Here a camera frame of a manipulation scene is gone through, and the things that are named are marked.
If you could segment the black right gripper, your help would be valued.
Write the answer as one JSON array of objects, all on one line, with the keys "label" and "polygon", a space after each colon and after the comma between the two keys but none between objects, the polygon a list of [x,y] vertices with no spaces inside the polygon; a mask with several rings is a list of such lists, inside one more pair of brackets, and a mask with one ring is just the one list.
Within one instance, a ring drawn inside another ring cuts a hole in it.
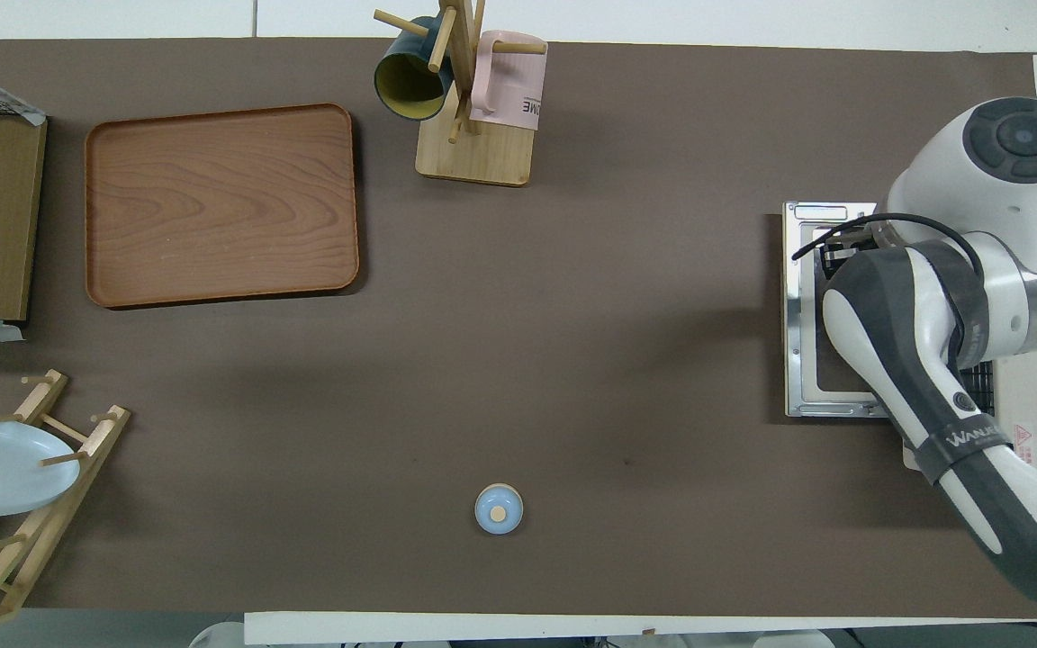
[{"label": "black right gripper", "polygon": [[856,254],[878,248],[878,243],[871,230],[845,230],[833,235],[820,245],[820,270],[822,272],[836,272]]}]

